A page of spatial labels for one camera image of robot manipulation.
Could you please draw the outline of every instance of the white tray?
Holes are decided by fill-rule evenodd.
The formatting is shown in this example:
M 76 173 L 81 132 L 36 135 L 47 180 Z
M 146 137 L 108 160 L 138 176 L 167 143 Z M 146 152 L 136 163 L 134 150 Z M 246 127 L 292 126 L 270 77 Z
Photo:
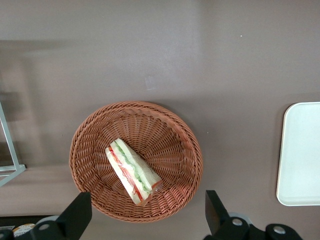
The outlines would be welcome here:
M 285 112 L 276 196 L 286 206 L 320 205 L 320 102 Z

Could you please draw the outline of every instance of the plastic wrap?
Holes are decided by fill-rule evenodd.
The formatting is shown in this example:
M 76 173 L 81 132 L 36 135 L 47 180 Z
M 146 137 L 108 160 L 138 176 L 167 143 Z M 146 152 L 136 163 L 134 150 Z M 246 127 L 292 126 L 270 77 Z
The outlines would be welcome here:
M 120 138 L 113 141 L 105 153 L 132 201 L 145 206 L 161 188 L 162 179 Z

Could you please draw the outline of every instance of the brown wicker basket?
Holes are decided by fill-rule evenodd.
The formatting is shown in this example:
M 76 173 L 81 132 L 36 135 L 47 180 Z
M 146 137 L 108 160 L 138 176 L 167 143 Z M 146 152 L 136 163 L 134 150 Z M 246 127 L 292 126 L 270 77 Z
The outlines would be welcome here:
M 144 207 L 136 206 L 105 148 L 121 138 L 163 179 L 163 187 Z M 194 196 L 203 172 L 198 141 L 174 113 L 153 103 L 123 101 L 92 113 L 72 139 L 69 164 L 82 192 L 106 215 L 133 223 L 154 222 L 182 209 Z

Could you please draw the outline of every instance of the metal rack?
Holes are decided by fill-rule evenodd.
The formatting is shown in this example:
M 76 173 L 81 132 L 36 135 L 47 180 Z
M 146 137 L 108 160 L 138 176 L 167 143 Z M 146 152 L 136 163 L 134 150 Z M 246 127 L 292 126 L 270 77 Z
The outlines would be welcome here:
M 9 166 L 0 166 L 0 178 L 4 177 L 0 180 L 0 187 L 9 182 L 10 180 L 14 179 L 16 176 L 21 174 L 23 171 L 26 170 L 26 166 L 24 164 L 19 164 L 19 160 L 16 154 L 16 150 L 14 147 L 14 143 L 12 141 L 7 120 L 5 117 L 4 110 L 2 108 L 1 102 L 0 102 L 0 121 L 2 125 L 2 129 L 4 132 L 4 136 L 6 139 L 6 142 L 8 144 L 8 148 L 10 151 L 11 159 L 13 162 L 13 165 Z

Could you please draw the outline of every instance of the wicker basket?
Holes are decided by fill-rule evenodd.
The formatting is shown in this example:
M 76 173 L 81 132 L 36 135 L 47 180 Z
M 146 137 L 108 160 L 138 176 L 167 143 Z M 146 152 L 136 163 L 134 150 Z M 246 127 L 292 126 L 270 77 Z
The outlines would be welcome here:
M 144 207 L 136 206 L 108 162 L 105 148 L 123 139 L 163 179 Z M 133 223 L 167 218 L 194 196 L 203 172 L 196 137 L 174 113 L 153 103 L 123 101 L 92 113 L 72 139 L 69 164 L 82 192 L 106 215 Z

